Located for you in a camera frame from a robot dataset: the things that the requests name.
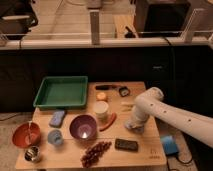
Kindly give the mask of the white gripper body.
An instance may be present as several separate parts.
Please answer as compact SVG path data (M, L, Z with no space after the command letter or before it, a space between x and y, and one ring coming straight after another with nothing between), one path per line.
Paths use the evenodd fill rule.
M143 133L144 132L144 127L145 127L145 123L144 122L139 122L139 123L131 122L130 123L130 129L133 132L136 132L136 133Z

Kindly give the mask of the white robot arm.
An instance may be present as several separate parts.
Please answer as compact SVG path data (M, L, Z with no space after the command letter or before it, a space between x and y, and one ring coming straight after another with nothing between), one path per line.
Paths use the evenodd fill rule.
M163 98L157 87L138 95L127 128L142 131L149 117L154 116L213 148L213 118L167 105Z

